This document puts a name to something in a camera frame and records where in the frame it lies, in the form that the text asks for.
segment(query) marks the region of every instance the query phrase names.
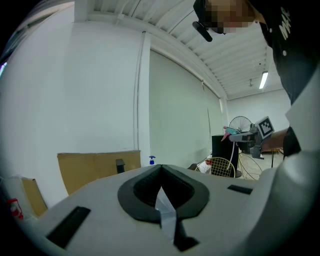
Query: floor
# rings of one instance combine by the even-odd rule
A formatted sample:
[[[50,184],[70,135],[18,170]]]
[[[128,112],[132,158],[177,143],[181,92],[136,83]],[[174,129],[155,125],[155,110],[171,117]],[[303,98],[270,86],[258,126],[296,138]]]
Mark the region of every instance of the floor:
[[[258,180],[263,170],[271,168],[272,154],[263,153],[262,157],[264,159],[256,159],[256,158],[252,159],[251,155],[249,154],[240,156],[239,162],[242,163],[242,166],[239,163],[238,170],[242,172],[242,177],[240,177],[239,179]],[[280,152],[275,153],[273,157],[273,168],[277,168],[282,163],[283,158],[284,158],[284,155],[281,154]]]

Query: white paper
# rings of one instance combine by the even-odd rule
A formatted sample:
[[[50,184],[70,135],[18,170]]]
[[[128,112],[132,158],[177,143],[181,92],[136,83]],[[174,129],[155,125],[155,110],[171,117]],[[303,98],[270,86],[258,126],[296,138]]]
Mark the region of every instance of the white paper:
[[[161,229],[173,243],[177,223],[177,213],[165,191],[161,187],[155,201],[155,209],[161,214]]]

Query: white wall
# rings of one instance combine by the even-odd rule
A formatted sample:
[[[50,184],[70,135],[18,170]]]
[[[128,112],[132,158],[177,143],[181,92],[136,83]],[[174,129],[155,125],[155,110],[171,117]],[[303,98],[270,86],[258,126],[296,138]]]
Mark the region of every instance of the white wall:
[[[284,89],[228,100],[228,123],[237,116],[247,117],[252,123],[269,116],[274,130],[280,131],[289,127],[285,113],[290,107]]]
[[[137,149],[134,93],[142,33],[52,15],[0,79],[0,171],[35,178],[48,207],[67,196],[57,153]]]

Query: fluorescent light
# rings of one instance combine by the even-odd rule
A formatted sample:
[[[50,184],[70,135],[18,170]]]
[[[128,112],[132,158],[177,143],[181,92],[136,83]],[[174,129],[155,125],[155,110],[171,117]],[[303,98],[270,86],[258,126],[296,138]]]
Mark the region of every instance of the fluorescent light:
[[[268,78],[268,72],[263,72],[259,89],[262,89],[265,86],[267,78]]]

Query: roller blind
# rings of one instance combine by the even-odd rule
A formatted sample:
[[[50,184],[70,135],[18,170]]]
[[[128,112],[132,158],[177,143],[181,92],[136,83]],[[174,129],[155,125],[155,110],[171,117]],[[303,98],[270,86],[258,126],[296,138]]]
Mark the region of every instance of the roller blind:
[[[223,133],[223,119],[219,98],[206,86],[204,86],[204,94],[208,107],[210,134],[221,135]]]
[[[183,67],[154,51],[150,52],[150,151],[157,164],[187,168],[209,155],[209,98],[215,101],[210,104],[209,113],[217,117],[220,111],[220,105],[213,110],[217,99],[211,94],[206,96],[201,81]],[[222,121],[220,125],[217,121],[212,121],[212,124],[212,132],[215,133]]]

